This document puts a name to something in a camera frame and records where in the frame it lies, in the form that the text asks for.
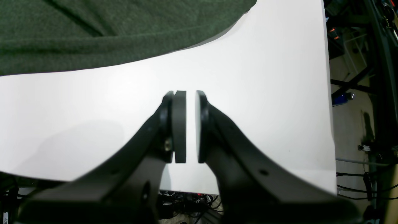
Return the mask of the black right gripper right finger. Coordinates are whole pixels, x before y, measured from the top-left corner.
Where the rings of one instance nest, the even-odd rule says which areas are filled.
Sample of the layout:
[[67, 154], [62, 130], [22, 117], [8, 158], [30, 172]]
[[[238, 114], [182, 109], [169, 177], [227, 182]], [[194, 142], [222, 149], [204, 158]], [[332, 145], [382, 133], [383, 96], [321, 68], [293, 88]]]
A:
[[196, 92], [198, 162], [214, 173], [222, 224], [358, 224], [350, 201], [302, 180], [264, 155], [238, 126]]

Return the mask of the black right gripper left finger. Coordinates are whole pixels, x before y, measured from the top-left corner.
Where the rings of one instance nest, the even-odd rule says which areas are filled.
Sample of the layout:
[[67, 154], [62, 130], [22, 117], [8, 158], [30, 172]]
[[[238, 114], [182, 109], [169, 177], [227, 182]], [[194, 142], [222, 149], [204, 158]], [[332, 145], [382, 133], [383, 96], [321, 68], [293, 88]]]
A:
[[157, 224], [166, 164], [186, 162], [186, 92], [169, 91], [155, 113], [104, 163], [29, 198], [20, 224]]

